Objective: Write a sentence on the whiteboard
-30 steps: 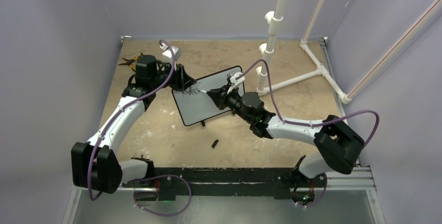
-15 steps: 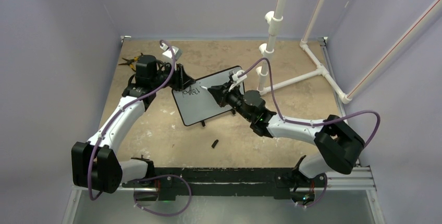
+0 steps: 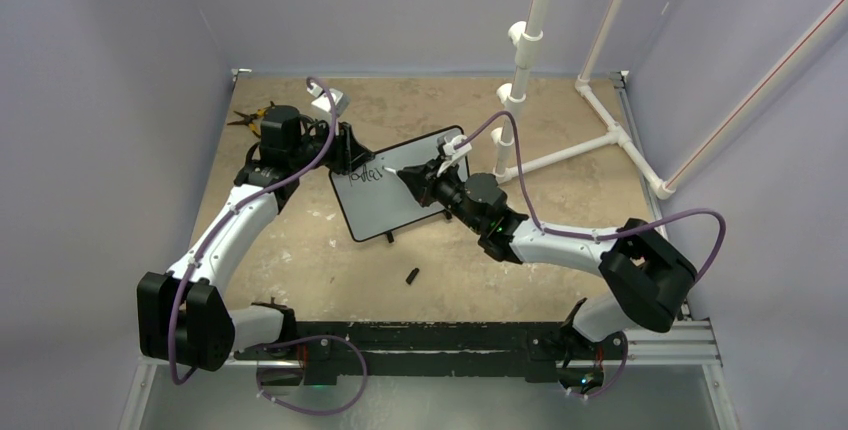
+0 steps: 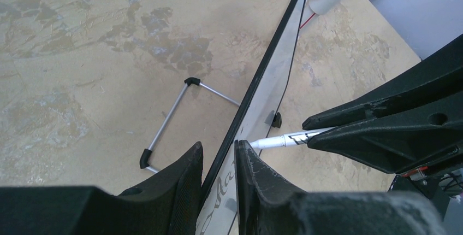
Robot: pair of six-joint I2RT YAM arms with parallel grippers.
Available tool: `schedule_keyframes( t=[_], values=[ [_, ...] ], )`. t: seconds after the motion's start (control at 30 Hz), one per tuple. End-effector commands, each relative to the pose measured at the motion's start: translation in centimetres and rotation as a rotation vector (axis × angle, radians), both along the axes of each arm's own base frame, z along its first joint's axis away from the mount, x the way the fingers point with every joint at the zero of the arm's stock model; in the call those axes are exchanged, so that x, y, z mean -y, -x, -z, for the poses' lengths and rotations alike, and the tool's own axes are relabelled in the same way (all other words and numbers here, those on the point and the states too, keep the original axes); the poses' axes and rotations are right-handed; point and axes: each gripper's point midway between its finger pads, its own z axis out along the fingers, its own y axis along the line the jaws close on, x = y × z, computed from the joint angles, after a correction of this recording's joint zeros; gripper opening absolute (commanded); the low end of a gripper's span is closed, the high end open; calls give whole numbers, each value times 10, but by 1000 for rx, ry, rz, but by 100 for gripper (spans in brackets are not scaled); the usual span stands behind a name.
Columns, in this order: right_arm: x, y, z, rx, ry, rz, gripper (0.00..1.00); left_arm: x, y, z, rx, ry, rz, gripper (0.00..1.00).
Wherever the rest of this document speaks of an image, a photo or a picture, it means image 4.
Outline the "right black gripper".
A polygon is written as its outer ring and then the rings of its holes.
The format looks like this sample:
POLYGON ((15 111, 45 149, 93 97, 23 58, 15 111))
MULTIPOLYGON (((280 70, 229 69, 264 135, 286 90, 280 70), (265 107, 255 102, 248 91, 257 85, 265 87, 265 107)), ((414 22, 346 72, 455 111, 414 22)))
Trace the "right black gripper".
POLYGON ((363 96, 308 117, 304 130, 339 127, 307 146, 402 174, 389 191, 423 195, 444 218, 450 200, 462 194, 460 91, 462 36, 363 96))

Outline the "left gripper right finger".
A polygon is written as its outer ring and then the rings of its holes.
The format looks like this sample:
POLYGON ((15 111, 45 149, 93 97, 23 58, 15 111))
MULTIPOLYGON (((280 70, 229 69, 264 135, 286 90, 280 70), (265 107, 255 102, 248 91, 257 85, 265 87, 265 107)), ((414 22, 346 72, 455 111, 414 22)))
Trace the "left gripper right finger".
POLYGON ((307 192, 234 143, 240 234, 445 234, 441 216, 410 191, 307 192))

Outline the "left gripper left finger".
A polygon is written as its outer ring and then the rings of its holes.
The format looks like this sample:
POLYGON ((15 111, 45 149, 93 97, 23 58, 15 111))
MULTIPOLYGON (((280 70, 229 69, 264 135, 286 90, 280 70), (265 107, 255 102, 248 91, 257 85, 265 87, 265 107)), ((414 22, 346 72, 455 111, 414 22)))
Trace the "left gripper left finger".
POLYGON ((203 147, 111 195, 95 186, 1 188, 1 234, 194 234, 203 147))

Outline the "white black marker pen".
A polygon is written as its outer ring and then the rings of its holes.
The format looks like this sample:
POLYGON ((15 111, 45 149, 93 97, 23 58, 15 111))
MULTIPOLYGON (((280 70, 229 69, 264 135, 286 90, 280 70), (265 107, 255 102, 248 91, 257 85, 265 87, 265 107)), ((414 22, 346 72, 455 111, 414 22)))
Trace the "white black marker pen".
POLYGON ((309 131, 293 132, 280 136, 258 139, 250 142, 254 149, 271 149, 280 147, 289 147, 296 145, 306 145, 314 136, 332 130, 334 127, 320 128, 309 131))

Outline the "black framed whiteboard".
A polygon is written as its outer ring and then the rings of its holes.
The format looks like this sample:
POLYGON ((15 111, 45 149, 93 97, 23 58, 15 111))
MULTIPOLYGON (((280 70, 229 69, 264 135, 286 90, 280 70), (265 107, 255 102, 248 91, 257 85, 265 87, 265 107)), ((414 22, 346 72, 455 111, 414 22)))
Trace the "black framed whiteboard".
POLYGON ((237 217, 236 140, 268 136, 286 92, 306 0, 290 0, 204 180, 191 162, 169 234, 228 234, 237 217))

